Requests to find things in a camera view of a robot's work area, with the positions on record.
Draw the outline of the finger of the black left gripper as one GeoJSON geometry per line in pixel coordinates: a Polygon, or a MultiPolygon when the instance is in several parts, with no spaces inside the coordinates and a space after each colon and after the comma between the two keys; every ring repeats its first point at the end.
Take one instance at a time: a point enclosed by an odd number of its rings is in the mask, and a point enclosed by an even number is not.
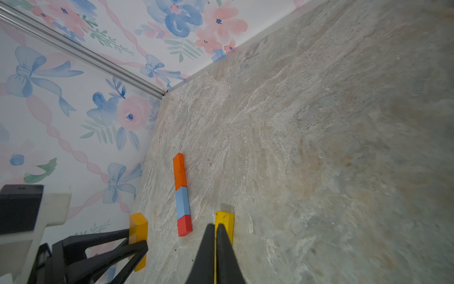
{"type": "Polygon", "coordinates": [[[111,241],[125,239],[129,229],[108,233],[73,235],[52,245],[52,259],[63,263],[74,263],[87,259],[86,249],[111,241]]]}
{"type": "Polygon", "coordinates": [[[128,263],[111,281],[112,284],[124,284],[148,252],[145,240],[131,245],[119,246],[110,252],[94,257],[84,257],[68,265],[66,280],[68,284],[90,284],[96,282],[114,264],[130,258],[128,263]]]}

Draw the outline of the light blue block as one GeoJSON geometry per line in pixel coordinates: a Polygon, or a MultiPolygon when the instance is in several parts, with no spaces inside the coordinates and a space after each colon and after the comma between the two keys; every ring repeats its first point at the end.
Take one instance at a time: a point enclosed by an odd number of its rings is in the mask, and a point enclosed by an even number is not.
{"type": "Polygon", "coordinates": [[[185,215],[190,215],[188,189],[185,186],[181,186],[176,191],[176,213],[178,220],[185,215]]]}

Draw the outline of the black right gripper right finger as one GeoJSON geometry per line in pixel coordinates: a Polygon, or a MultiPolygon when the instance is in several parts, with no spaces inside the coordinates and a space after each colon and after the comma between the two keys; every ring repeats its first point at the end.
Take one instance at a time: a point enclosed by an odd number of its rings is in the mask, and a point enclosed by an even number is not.
{"type": "Polygon", "coordinates": [[[225,227],[217,229],[218,284],[246,284],[225,227]]]}

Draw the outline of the small red block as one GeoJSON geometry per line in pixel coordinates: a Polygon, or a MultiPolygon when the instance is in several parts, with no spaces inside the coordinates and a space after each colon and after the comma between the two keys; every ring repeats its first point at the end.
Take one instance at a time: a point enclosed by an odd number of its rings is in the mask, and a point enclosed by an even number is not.
{"type": "Polygon", "coordinates": [[[190,215],[184,215],[177,220],[178,236],[184,237],[193,231],[190,215]]]}

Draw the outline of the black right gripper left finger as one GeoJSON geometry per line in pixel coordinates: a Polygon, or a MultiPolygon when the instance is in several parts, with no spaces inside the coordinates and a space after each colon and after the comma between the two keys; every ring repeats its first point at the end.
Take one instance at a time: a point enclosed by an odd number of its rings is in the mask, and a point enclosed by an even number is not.
{"type": "Polygon", "coordinates": [[[208,224],[186,284],[214,284],[215,225],[208,224]]]}

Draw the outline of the small orange block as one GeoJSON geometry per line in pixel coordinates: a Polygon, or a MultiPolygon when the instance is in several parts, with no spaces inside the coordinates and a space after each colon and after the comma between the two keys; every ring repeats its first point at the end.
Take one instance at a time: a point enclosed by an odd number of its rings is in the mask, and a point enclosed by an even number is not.
{"type": "Polygon", "coordinates": [[[187,187],[186,171],[184,167],[184,156],[178,153],[173,159],[175,173],[175,190],[178,191],[181,187],[187,187]]]}

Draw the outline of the long yellow block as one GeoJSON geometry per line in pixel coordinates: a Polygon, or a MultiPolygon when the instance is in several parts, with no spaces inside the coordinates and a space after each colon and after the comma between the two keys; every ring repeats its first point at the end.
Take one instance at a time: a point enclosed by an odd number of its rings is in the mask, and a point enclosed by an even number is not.
{"type": "Polygon", "coordinates": [[[235,215],[233,213],[217,211],[215,214],[215,260],[214,260],[214,283],[215,284],[218,284],[217,229],[218,229],[219,225],[222,224],[225,227],[225,231],[227,232],[230,245],[233,245],[234,219],[235,219],[235,215]]]}

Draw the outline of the short yellow block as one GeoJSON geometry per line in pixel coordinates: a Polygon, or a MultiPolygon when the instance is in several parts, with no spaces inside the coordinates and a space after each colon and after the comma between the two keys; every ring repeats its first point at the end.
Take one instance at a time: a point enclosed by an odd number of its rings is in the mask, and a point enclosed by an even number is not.
{"type": "Polygon", "coordinates": [[[148,221],[142,213],[132,214],[130,216],[130,232],[128,243],[134,244],[141,241],[147,241],[148,238],[148,221]]]}

